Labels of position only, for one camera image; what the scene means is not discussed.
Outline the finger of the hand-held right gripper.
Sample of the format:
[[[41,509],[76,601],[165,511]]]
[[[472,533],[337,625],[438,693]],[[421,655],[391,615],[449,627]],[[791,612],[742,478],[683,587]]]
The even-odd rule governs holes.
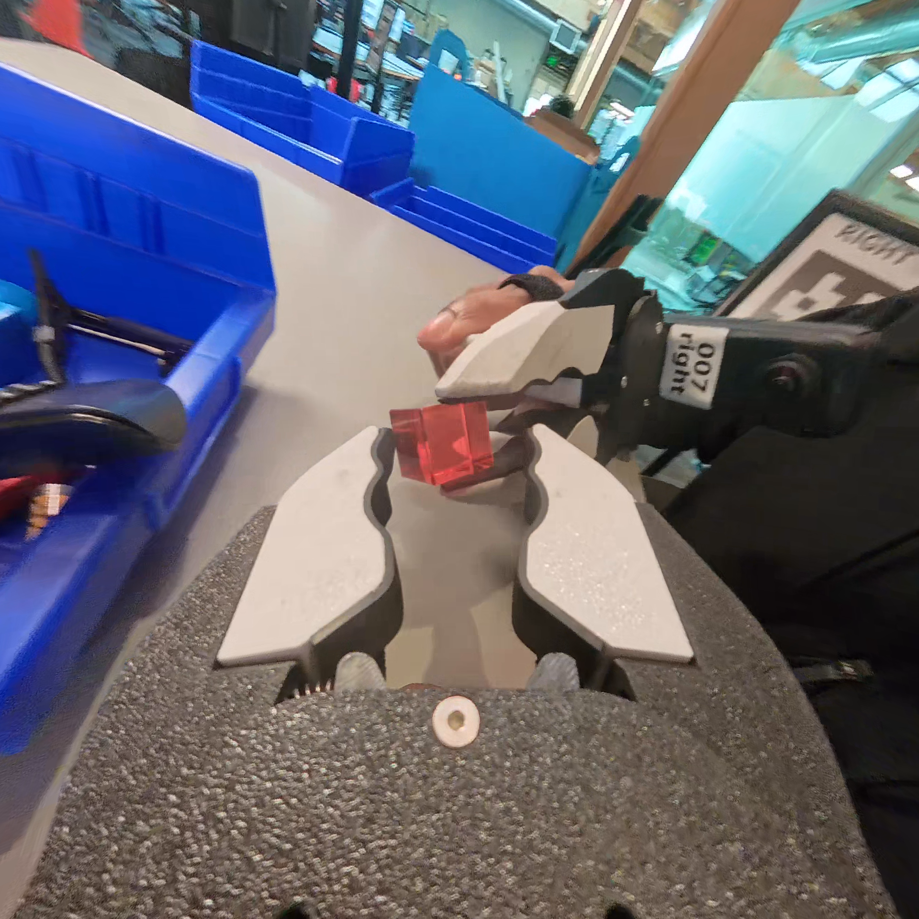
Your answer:
[[[581,418],[573,426],[566,439],[616,478],[636,503],[644,503],[644,486],[634,448],[625,448],[605,459],[601,450],[599,430],[595,420],[589,415]]]
[[[531,303],[469,336],[435,386],[440,401],[511,396],[565,371],[597,373],[613,336],[616,306]]]

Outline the wooden post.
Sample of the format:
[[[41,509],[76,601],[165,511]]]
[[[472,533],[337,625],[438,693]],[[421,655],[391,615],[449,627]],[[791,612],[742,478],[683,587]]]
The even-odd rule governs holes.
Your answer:
[[[637,196],[664,199],[798,6],[718,1],[640,135],[637,154],[581,239],[584,259]]]

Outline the person's black jacket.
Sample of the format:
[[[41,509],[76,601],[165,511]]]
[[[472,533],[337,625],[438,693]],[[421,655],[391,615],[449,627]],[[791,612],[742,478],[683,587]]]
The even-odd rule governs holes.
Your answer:
[[[917,289],[832,314],[886,350],[856,423],[753,429],[664,515],[798,676],[897,912],[917,917]]]

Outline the red plastic piece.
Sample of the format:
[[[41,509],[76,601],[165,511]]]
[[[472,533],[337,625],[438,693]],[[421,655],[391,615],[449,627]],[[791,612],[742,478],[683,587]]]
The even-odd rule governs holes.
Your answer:
[[[45,484],[44,478],[22,475],[1,480],[1,522],[20,513],[29,505],[34,493]]]

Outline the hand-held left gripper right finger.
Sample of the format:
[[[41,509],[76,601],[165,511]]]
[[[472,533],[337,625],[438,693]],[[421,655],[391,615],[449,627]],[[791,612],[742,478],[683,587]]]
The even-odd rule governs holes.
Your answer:
[[[537,658],[530,684],[610,685],[619,661],[693,665],[630,491],[544,424],[527,445],[513,628]]]

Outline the red translucent cube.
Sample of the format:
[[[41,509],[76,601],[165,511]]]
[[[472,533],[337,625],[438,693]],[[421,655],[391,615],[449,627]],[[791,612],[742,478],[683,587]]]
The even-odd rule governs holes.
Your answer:
[[[444,486],[494,466],[484,401],[391,409],[389,420],[404,479]]]

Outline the person's right hand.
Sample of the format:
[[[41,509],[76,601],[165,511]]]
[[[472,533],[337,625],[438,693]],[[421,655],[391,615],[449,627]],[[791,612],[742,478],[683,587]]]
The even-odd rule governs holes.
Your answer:
[[[466,291],[440,310],[419,332],[417,342],[427,353],[438,377],[444,375],[465,349],[470,336],[484,333],[501,319],[533,302],[533,293],[558,295],[568,292],[575,284],[546,266],[534,267],[528,275],[539,278],[539,281],[511,283],[505,280]],[[527,439],[499,435],[498,441],[498,447],[493,450],[493,465],[489,469],[443,485],[441,492],[459,497],[476,486],[522,471],[529,459]]]

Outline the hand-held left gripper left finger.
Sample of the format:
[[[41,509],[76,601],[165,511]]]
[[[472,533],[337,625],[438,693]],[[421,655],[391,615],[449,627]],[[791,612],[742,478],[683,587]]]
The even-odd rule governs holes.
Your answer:
[[[403,624],[388,481],[393,432],[369,426],[310,467],[279,500],[215,663],[299,667],[335,679],[351,652],[377,660]]]

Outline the black remote control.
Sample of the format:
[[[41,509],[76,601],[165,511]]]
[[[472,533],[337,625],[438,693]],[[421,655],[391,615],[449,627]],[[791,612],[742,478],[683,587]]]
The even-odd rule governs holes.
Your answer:
[[[188,427],[177,393],[159,381],[11,384],[1,396],[2,477],[157,455]]]

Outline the black marker pen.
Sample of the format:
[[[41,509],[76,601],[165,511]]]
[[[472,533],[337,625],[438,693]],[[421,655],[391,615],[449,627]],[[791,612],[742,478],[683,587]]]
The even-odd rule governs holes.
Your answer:
[[[129,347],[156,358],[162,376],[167,375],[188,354],[195,343],[160,329],[132,321],[73,310],[67,327],[84,335]]]

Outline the light blue foam block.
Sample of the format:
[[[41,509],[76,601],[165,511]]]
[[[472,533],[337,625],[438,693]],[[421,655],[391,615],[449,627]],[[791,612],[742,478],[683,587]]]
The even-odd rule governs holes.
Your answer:
[[[18,351],[33,345],[37,301],[32,291],[1,281],[1,349]]]

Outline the blue corrugated plastic tote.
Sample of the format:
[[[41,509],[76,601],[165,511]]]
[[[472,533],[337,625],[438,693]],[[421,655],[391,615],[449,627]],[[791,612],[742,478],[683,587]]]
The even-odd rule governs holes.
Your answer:
[[[589,165],[483,90],[428,64],[416,85],[410,176],[557,238],[591,184],[607,192],[611,163]]]

